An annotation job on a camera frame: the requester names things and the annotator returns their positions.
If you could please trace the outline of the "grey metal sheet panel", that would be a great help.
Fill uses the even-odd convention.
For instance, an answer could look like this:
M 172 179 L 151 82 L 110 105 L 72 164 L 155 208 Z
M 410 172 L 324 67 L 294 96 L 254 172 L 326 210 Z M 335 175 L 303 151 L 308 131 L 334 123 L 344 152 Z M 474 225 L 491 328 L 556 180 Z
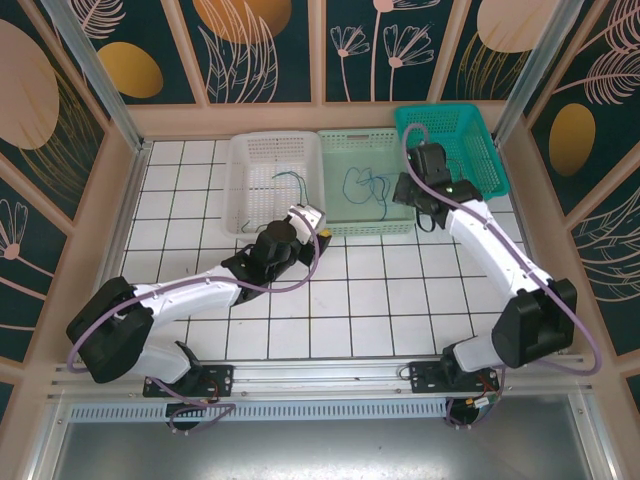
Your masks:
M 437 419 L 71 424 L 36 480 L 618 480 L 574 427 L 455 430 Z

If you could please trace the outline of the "mint green plastic basket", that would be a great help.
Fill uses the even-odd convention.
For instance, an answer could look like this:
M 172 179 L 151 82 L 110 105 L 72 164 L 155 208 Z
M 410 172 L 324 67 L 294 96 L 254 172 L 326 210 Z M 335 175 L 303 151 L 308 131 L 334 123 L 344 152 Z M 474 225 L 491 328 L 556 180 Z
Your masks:
M 410 207 L 393 202 L 406 171 L 393 128 L 322 130 L 327 227 L 337 236 L 405 234 L 415 224 Z

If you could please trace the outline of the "aluminium frame post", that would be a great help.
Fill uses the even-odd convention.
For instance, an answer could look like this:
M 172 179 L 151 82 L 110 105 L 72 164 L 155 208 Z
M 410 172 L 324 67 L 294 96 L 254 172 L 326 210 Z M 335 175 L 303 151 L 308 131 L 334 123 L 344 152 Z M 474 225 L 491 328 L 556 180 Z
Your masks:
M 106 40 L 126 16 L 123 0 L 40 0 L 126 142 L 138 153 L 143 137 L 91 40 Z
M 584 4 L 590 5 L 593 1 L 558 0 L 541 36 L 534 44 L 516 79 L 492 133 L 494 146 L 498 150 L 506 144 L 536 88 L 543 83 L 545 75 L 551 70 L 551 64 L 558 56 L 571 29 L 580 24 L 578 18 L 584 9 Z

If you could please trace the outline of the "aluminium side rail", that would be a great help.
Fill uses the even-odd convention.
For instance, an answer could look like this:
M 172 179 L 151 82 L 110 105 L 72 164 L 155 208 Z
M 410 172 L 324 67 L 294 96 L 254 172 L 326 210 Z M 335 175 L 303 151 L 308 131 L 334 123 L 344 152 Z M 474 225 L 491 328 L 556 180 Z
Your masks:
M 96 275 L 93 293 L 96 293 L 106 281 L 118 276 L 121 272 L 127 239 L 133 225 L 134 211 L 138 204 L 138 197 L 142 189 L 152 147 L 153 143 L 151 141 L 144 140 L 133 158 L 110 240 Z

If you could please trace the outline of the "white perforated plastic basket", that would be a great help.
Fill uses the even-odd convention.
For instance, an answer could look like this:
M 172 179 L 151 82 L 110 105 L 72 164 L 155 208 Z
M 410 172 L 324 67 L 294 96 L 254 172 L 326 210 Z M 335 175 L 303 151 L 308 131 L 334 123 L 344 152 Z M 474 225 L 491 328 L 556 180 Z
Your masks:
M 225 161 L 221 228 L 248 242 L 292 205 L 326 210 L 321 140 L 309 131 L 234 136 Z

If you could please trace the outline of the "small circuit board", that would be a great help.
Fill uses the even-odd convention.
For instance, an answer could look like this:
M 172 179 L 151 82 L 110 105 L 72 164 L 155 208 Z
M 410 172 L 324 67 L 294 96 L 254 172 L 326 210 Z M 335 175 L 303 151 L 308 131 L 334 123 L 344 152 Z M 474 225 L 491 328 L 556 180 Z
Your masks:
M 445 424 L 456 430 L 471 430 L 483 421 L 499 400 L 498 394 L 447 399 Z

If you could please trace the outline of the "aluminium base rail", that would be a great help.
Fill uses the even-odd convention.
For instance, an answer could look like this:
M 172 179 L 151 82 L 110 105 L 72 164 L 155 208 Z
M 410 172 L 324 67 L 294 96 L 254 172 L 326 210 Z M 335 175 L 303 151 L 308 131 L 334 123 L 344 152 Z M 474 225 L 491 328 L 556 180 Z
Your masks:
M 230 398 L 234 401 L 337 400 L 408 398 L 412 389 L 406 365 L 411 357 L 330 360 L 232 361 Z M 144 377 L 126 374 L 97 384 L 87 373 L 74 374 L 58 365 L 45 387 L 48 399 L 66 401 L 143 401 Z M 530 364 L 508 370 L 506 395 L 572 394 L 590 390 L 591 377 Z

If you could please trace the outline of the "teal plastic basket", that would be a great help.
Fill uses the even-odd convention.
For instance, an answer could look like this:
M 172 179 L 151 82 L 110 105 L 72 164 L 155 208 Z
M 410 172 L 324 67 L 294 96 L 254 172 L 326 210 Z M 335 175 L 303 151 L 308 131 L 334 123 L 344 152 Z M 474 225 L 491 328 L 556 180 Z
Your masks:
M 440 144 L 454 180 L 469 180 L 488 200 L 509 193 L 510 186 L 491 135 L 479 109 L 469 103 L 445 103 L 399 107 L 394 112 L 399 135 L 413 123 L 426 130 L 413 129 L 407 146 L 420 142 Z

